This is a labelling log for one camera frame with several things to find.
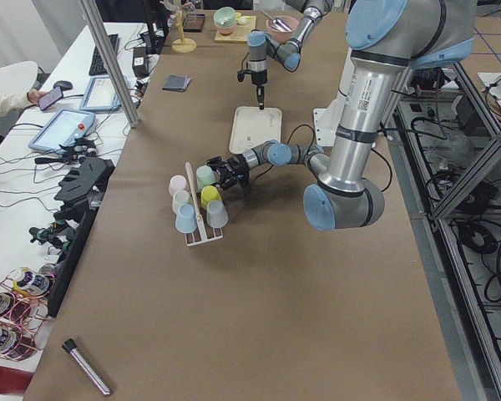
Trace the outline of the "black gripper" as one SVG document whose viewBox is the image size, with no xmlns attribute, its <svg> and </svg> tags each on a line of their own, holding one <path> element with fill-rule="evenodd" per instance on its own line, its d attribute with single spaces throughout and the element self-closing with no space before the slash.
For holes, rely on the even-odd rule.
<svg viewBox="0 0 501 401">
<path fill-rule="evenodd" d="M 222 160 L 221 156 L 216 156 L 206 161 L 209 167 L 217 167 L 219 174 L 219 186 L 223 190 L 228 190 L 238 184 L 244 191 L 250 190 L 250 168 L 243 155 L 235 155 L 227 160 Z"/>
</svg>

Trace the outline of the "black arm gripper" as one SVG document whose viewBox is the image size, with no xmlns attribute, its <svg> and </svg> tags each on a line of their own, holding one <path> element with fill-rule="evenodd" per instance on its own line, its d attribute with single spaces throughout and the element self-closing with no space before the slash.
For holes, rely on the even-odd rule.
<svg viewBox="0 0 501 401">
<path fill-rule="evenodd" d="M 251 69 L 241 69 L 237 72 L 237 79 L 242 82 L 246 75 L 250 75 L 251 82 L 256 87 L 256 98 L 260 110 L 265 108 L 265 85 L 267 83 L 267 70 L 254 71 Z"/>
</svg>

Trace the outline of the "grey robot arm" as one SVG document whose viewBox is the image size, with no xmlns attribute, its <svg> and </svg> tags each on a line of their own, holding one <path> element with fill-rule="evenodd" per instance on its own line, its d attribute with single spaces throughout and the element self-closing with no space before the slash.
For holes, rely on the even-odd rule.
<svg viewBox="0 0 501 401">
<path fill-rule="evenodd" d="M 443 67 L 473 48 L 474 1 L 357 1 L 347 18 L 346 41 L 354 65 L 330 154 L 318 145 L 268 140 L 208 166 L 222 189 L 247 187 L 252 169 L 304 165 L 316 177 L 303 206 L 317 230 L 369 226 L 383 213 L 383 193 L 363 177 L 392 87 L 408 69 Z"/>
<path fill-rule="evenodd" d="M 286 1 L 286 3 L 302 13 L 299 25 L 284 43 L 274 39 L 270 33 L 253 30 L 247 39 L 246 67 L 237 72 L 239 82 L 242 82 L 246 75 L 250 75 L 251 82 L 256 86 L 257 103 L 261 110 L 265 108 L 267 58 L 277 61 L 289 72 L 296 71 L 304 42 L 314 27 L 333 9 L 334 1 L 310 0 Z"/>
</svg>

